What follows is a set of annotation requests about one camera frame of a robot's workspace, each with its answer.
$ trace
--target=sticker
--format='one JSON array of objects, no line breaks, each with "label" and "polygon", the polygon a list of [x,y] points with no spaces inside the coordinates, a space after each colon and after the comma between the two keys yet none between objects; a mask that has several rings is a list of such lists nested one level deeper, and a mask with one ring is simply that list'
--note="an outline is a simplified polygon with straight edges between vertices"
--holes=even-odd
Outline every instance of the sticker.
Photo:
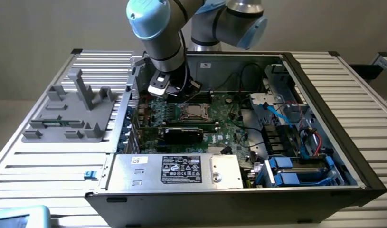
[{"label": "sticker", "polygon": [[200,63],[200,68],[210,69],[212,67],[211,63]]},{"label": "sticker", "polygon": [[200,156],[163,156],[164,184],[202,183]]},{"label": "sticker", "polygon": [[147,164],[148,163],[148,157],[132,157],[131,158],[131,164]]}]

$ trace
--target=metal slatted surface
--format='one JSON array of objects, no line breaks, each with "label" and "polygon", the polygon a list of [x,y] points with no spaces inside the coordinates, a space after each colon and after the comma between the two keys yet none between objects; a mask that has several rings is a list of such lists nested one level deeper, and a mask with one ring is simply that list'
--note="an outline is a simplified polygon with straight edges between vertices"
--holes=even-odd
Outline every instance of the metal slatted surface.
[{"label": "metal slatted surface", "polygon": [[[294,53],[294,56],[387,187],[387,113],[336,58],[326,52]],[[85,84],[92,89],[109,86],[115,91],[124,90],[131,52],[83,52],[72,63],[81,67]],[[67,91],[75,89],[65,75],[63,86]],[[109,139],[117,107],[119,103],[115,104],[105,140]],[[0,209],[44,204],[51,210],[53,227],[107,228],[83,198],[85,190],[96,187],[96,181],[83,180],[83,173],[101,169],[105,143],[87,147],[75,143],[29,147],[16,142],[1,160]],[[320,224],[262,227],[387,228],[387,193],[362,208],[343,209]]]}]

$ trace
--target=power supply label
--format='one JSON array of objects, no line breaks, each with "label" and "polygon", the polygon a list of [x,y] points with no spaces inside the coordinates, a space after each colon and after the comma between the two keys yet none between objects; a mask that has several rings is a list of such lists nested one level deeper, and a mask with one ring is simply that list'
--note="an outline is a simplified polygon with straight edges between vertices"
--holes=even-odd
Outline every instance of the power supply label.
[{"label": "power supply label", "polygon": [[163,156],[164,184],[202,183],[200,156]]}]

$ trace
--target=white wall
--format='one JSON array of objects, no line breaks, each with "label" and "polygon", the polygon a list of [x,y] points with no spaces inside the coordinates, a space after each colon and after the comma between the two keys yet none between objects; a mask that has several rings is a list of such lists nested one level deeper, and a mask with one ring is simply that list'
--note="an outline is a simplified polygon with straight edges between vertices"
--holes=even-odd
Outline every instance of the white wall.
[{"label": "white wall", "polygon": [[[143,50],[125,3],[0,0],[0,99],[37,99],[73,48]],[[270,24],[254,50],[336,50],[346,60],[366,63],[387,51],[387,0],[263,0],[263,5]]]}]

